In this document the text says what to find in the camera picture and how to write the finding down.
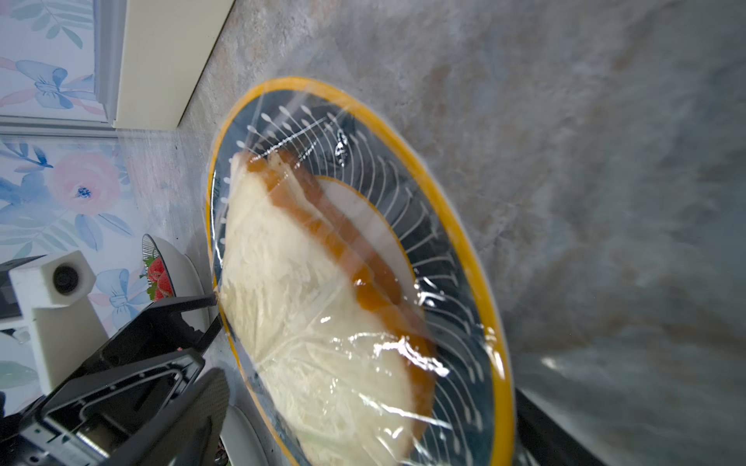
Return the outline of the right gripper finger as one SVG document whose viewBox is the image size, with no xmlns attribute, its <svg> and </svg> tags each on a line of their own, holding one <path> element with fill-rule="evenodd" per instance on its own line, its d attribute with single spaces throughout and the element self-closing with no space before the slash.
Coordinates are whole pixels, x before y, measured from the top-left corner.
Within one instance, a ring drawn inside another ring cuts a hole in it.
<svg viewBox="0 0 746 466">
<path fill-rule="evenodd" d="M 518 436 L 539 465 L 604 465 L 524 392 L 517 389 L 515 399 Z"/>
</svg>

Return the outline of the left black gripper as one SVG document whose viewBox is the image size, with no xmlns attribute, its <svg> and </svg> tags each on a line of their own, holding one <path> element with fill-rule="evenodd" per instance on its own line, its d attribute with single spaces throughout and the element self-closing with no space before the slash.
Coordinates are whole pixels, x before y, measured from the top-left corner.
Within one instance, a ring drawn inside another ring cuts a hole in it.
<svg viewBox="0 0 746 466">
<path fill-rule="evenodd" d="M 1 319 L 21 314 L 12 260 L 1 266 Z M 3 419 L 2 464 L 214 464 L 229 387 L 201 355 L 223 324 L 195 330 L 183 314 L 217 304 L 215 293 L 153 302 L 52 393 Z M 28 330 L 1 333 L 29 347 L 39 382 Z"/>
</svg>

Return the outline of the glass bowl with striped rim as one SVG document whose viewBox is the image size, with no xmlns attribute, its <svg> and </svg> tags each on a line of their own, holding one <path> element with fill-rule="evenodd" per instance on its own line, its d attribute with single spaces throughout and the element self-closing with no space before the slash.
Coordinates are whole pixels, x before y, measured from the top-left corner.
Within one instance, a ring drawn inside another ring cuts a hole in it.
<svg viewBox="0 0 746 466">
<path fill-rule="evenodd" d="M 192 297 L 204 294 L 204 288 L 192 261 L 168 241 L 146 234 L 142 239 L 143 260 L 150 280 L 167 275 L 170 287 L 164 289 L 175 297 Z"/>
</svg>

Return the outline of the cream plastic wrap dispenser box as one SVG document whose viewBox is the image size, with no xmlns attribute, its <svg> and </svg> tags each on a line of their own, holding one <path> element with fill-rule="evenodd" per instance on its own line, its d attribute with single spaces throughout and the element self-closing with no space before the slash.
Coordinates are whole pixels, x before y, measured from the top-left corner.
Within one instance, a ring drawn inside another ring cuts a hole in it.
<svg viewBox="0 0 746 466">
<path fill-rule="evenodd" d="M 171 131 L 234 3 L 95 1 L 95 94 L 116 129 Z"/>
</svg>

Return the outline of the round plate with grapes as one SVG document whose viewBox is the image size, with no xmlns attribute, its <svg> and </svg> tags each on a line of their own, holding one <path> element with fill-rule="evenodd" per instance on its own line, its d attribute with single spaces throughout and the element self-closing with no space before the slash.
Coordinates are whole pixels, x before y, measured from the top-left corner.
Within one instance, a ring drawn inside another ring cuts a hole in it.
<svg viewBox="0 0 746 466">
<path fill-rule="evenodd" d="M 268 457 L 254 427 L 234 406 L 227 407 L 221 441 L 232 466 L 269 466 Z"/>
</svg>

